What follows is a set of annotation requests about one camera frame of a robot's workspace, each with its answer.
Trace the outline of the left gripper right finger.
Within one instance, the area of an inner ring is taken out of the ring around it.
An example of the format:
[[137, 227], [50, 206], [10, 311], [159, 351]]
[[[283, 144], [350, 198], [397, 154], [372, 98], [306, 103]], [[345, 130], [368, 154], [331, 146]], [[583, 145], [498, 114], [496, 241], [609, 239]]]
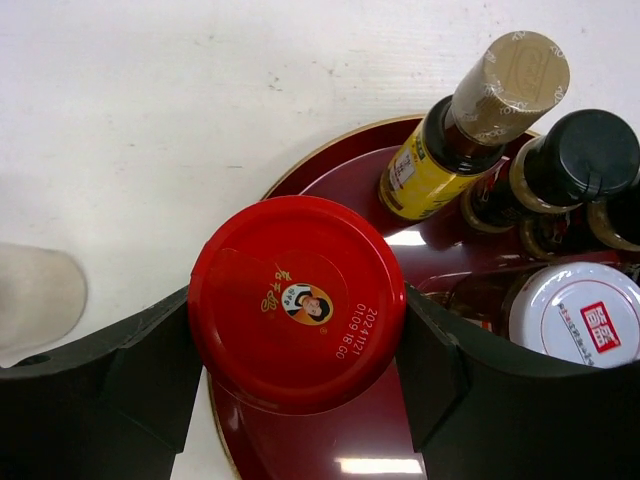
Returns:
[[639, 366], [522, 348], [407, 291], [397, 369], [432, 479], [635, 479]]

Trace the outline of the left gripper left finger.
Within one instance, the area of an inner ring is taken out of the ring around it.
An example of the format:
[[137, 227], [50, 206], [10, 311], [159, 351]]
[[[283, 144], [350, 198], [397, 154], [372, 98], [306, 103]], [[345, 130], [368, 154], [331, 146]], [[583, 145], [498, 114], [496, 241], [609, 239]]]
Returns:
[[170, 478], [201, 370], [184, 289], [2, 369], [2, 478]]

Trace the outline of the white-lid jar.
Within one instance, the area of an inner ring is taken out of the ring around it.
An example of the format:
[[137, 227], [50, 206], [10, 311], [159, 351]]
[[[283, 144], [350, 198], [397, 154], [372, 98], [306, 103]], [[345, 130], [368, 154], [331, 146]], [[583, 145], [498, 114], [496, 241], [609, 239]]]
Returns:
[[639, 358], [639, 286], [590, 262], [530, 276], [508, 309], [509, 340], [537, 353], [597, 368]]

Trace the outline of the red-lid sauce jar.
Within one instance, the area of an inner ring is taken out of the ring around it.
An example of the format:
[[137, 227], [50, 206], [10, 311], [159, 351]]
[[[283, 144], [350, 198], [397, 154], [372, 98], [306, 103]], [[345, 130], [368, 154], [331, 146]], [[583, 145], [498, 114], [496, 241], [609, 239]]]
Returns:
[[241, 401], [322, 413], [369, 389], [398, 345], [406, 289], [363, 217], [306, 195], [260, 201], [226, 221], [191, 273], [189, 322], [204, 366]]

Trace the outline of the black-cap spice bottle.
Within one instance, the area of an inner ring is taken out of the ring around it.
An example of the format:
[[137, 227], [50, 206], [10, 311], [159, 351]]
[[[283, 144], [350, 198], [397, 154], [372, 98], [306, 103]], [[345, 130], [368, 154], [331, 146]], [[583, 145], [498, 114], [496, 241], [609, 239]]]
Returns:
[[587, 207], [587, 221], [595, 238], [607, 247], [639, 251], [639, 185], [609, 200]]
[[592, 232], [585, 208], [527, 219], [519, 233], [524, 249], [540, 260], [608, 250]]
[[637, 182], [639, 140], [618, 115], [572, 112], [467, 190], [462, 215], [474, 229], [502, 233], [522, 221], [607, 200]]

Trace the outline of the small yellow-label brown bottle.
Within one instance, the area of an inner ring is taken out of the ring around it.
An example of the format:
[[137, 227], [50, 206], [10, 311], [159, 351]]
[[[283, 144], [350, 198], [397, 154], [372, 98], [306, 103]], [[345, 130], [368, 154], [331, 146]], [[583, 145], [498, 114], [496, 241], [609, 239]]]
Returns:
[[569, 82], [555, 41], [533, 31], [498, 37], [392, 157], [379, 180], [381, 203], [410, 222], [431, 216], [498, 164]]

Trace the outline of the black-cap white bottle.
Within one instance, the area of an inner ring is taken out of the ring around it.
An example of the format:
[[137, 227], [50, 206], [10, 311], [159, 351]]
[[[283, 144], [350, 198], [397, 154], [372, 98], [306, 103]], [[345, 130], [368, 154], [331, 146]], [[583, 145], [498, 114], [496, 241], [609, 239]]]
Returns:
[[9, 367], [63, 338], [88, 296], [85, 274], [60, 250], [1, 244], [1, 365]]

